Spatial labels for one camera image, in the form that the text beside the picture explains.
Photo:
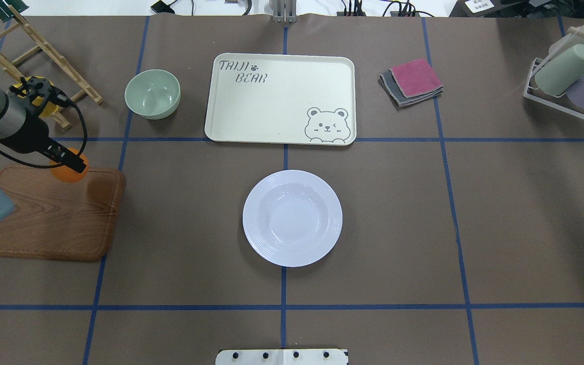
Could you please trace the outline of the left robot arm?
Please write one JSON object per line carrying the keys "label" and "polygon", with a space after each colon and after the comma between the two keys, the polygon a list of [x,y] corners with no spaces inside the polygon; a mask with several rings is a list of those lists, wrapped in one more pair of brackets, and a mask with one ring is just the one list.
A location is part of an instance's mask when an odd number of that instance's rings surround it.
{"label": "left robot arm", "polygon": [[[41,113],[49,104],[57,107],[75,106],[75,102],[51,81],[41,77],[21,78],[19,86],[9,90],[0,89],[0,144],[19,154],[39,153],[49,159],[51,164],[43,169],[66,168],[84,176],[88,163],[84,160],[84,148],[88,141],[88,131],[82,114],[79,115],[83,128],[81,147],[72,152],[49,136],[47,123]],[[0,150],[0,155],[18,164],[39,168]],[[0,222],[14,211],[14,203],[0,188]]]}

